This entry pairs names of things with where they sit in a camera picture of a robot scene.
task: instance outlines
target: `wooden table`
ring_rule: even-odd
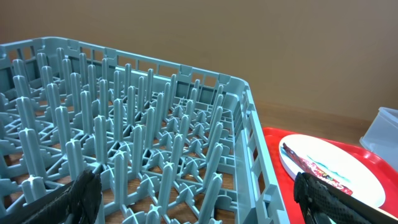
[[[335,141],[346,142],[349,144],[359,144],[359,138],[364,135],[371,122],[363,121],[353,118],[345,118],[332,114],[325,114],[316,111],[303,110],[298,108],[291,108],[288,106],[272,105],[262,101],[256,101],[256,109],[259,113],[259,118],[262,127],[275,127],[296,131],[298,133],[309,134],[316,137],[332,139]],[[8,165],[19,163],[22,153],[15,154],[6,157]],[[154,172],[161,173],[162,171],[155,167],[152,169]],[[203,178],[205,169],[200,171],[200,175]],[[28,175],[22,175],[15,178],[14,180],[20,184],[23,180],[28,178]],[[58,180],[61,183],[66,184],[70,181],[69,176]],[[128,183],[128,193],[134,192],[139,186],[139,180],[131,180]],[[233,189],[233,176],[229,174],[223,174],[223,188]],[[9,204],[17,199],[22,192],[14,193],[10,197],[6,197],[4,204],[8,207]],[[170,194],[170,202],[174,201],[178,193],[172,189]],[[105,190],[103,192],[104,204],[110,203],[114,199],[112,191]],[[196,206],[198,209],[201,207],[204,195],[200,194],[195,197]],[[133,212],[149,211],[149,206],[152,204],[152,200],[147,197],[134,205],[129,207]],[[185,203],[181,203],[175,208],[167,212],[170,218],[176,218],[180,221],[195,222],[196,217]],[[215,218],[222,220],[223,223],[234,223],[234,213],[225,210],[216,209]],[[122,213],[115,212],[106,217],[106,223],[121,223],[124,220]]]

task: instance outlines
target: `wall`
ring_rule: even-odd
[[[398,1],[7,1],[0,43],[62,36],[241,77],[255,100],[398,108]]]

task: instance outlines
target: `red tray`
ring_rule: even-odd
[[[272,165],[279,183],[282,198],[284,199],[287,214],[291,223],[304,223],[300,206],[293,199],[294,181],[286,173],[279,159],[279,142],[290,134],[297,134],[277,128],[263,128],[262,132],[266,139],[268,151],[271,156]],[[398,172],[396,172],[386,161],[376,154],[367,151],[359,146],[352,146],[341,142],[323,139],[334,144],[340,149],[350,153],[357,160],[362,162],[376,177],[386,193],[386,201],[380,207],[386,212],[398,217]]]

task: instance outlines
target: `round plate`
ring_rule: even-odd
[[[384,189],[368,168],[344,150],[315,137],[292,134],[280,140],[280,161],[291,178],[295,179],[296,174],[303,170],[287,155],[283,143],[296,155],[315,163],[319,169],[352,190],[354,198],[373,207],[384,203]]]

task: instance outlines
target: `blue dish rack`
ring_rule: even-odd
[[[0,217],[90,169],[114,194],[96,223],[118,210],[123,223],[183,223],[167,211],[184,202],[197,223],[221,223],[215,208],[235,223],[289,223],[244,80],[61,37],[0,45],[0,77],[0,194],[21,195],[0,203]],[[222,173],[233,190],[222,188]],[[171,188],[178,196],[169,203]],[[146,197],[147,213],[129,208]]]

